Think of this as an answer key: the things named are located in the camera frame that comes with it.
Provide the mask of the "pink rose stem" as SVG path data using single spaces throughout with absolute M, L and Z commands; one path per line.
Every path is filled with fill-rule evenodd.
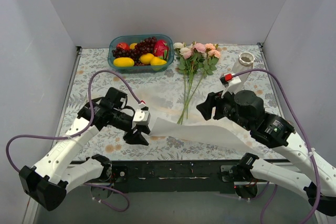
M 195 76 L 195 74 L 198 71 L 200 63 L 203 62 L 203 53 L 205 52 L 205 46 L 201 43 L 194 41 L 189 46 L 185 46 L 185 47 L 189 48 L 193 52 L 192 60 L 194 62 L 194 76 Z M 192 95 L 193 95 L 193 91 L 191 90 L 190 101 L 191 101 Z

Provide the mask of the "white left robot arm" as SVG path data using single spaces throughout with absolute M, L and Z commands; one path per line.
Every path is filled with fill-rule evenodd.
M 150 133 L 149 108 L 144 101 L 139 101 L 138 109 L 134 109 L 127 105 L 127 101 L 126 93 L 110 88 L 105 96 L 85 104 L 65 139 L 59 141 L 33 167 L 24 166 L 19 171 L 24 192 L 46 210 L 52 211 L 76 187 L 92 180 L 103 183 L 112 181 L 112 162 L 100 154 L 73 168 L 68 166 L 106 126 L 122 130 L 127 144 L 148 145 L 144 134 Z

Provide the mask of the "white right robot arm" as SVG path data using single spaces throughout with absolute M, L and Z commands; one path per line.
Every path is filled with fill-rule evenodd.
M 300 171 L 293 172 L 269 163 L 252 153 L 246 153 L 227 175 L 232 179 L 267 180 L 284 187 L 317 211 L 335 216 L 335 167 L 307 143 L 285 119 L 265 111 L 264 101 L 252 91 L 237 94 L 221 91 L 208 94 L 205 102 L 196 107 L 205 120 L 228 118 L 247 130 L 258 143 L 285 157 Z

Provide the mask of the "white wrapping paper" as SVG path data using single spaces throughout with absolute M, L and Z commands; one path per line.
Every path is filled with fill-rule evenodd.
M 189 109 L 186 110 L 188 117 L 184 118 L 180 125 L 177 121 L 183 110 L 183 89 L 172 84 L 166 87 L 157 84 L 143 88 L 139 91 L 139 95 L 148 104 L 152 114 L 151 133 L 147 139 L 150 142 L 157 142 L 159 138 L 173 137 L 191 143 L 211 144 L 251 152 L 253 149 L 239 138 L 238 131 L 228 119 L 205 121 L 196 109 L 196 105 L 203 102 L 209 92 L 221 89 L 219 84 L 210 87 L 200 86 L 194 93 Z

